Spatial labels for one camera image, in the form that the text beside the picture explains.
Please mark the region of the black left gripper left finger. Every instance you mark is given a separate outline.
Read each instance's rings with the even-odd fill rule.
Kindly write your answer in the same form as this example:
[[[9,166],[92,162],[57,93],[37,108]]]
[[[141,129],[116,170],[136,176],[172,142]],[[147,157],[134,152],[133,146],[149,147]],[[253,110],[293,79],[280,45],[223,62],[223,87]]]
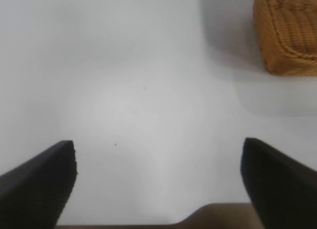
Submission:
[[[74,143],[60,141],[0,177],[2,229],[53,229],[77,178]]]

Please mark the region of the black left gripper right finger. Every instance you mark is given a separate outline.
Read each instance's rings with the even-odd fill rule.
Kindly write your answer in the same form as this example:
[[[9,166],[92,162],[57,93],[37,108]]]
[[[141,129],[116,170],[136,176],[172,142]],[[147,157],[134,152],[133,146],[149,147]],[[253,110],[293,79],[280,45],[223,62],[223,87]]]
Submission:
[[[266,229],[317,227],[317,173],[267,143],[248,137],[241,176]]]

